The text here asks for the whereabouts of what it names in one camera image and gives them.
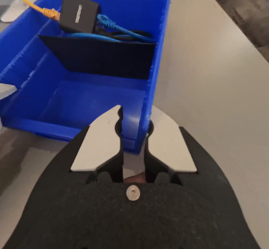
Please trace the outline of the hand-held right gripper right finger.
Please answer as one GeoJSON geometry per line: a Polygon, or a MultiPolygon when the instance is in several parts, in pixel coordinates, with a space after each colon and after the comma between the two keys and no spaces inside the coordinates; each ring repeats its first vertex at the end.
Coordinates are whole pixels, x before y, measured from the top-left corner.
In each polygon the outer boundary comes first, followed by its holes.
{"type": "Polygon", "coordinates": [[[166,173],[172,182],[178,180],[175,176],[179,173],[197,173],[179,125],[155,106],[144,146],[144,166],[148,183],[153,183],[160,173],[166,173]]]}

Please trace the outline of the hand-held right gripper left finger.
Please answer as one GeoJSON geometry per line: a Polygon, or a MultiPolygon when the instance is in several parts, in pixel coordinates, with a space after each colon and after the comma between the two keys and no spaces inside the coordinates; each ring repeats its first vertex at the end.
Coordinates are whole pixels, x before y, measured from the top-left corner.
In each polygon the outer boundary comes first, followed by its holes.
{"type": "Polygon", "coordinates": [[[116,105],[90,125],[72,163],[72,172],[109,173],[114,182],[123,181],[123,107],[116,105]]]}

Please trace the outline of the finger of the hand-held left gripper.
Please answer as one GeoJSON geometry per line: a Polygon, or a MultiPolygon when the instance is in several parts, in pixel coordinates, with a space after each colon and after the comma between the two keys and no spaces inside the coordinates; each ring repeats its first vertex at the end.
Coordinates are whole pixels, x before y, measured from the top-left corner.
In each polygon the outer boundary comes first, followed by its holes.
{"type": "Polygon", "coordinates": [[[0,84],[0,100],[10,96],[11,94],[15,93],[17,88],[11,84],[0,84]]]}

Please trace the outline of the blue plastic bin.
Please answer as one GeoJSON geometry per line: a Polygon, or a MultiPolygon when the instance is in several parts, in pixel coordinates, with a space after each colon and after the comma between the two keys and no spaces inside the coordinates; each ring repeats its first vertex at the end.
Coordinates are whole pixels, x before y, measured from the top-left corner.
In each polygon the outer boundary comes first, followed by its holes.
{"type": "Polygon", "coordinates": [[[66,37],[57,22],[26,10],[1,33],[1,83],[17,91],[1,100],[4,127],[71,141],[116,105],[123,107],[122,137],[139,153],[150,121],[170,0],[93,0],[102,13],[156,42],[149,78],[132,79],[66,70],[39,38],[66,37]]]}

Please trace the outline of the black ethernet adapter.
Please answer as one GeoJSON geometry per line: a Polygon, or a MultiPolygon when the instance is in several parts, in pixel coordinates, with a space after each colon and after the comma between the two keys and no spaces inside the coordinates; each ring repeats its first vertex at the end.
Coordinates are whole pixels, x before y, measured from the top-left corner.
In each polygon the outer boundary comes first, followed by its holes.
{"type": "Polygon", "coordinates": [[[62,0],[59,27],[67,33],[93,33],[100,4],[92,0],[62,0]]]}

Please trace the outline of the black bin divider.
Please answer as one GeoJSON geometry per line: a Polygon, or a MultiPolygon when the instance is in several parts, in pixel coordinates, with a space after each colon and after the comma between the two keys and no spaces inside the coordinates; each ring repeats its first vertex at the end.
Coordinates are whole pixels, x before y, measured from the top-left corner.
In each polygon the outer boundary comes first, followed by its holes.
{"type": "Polygon", "coordinates": [[[39,38],[68,71],[143,80],[149,78],[156,47],[89,38],[39,38]]]}

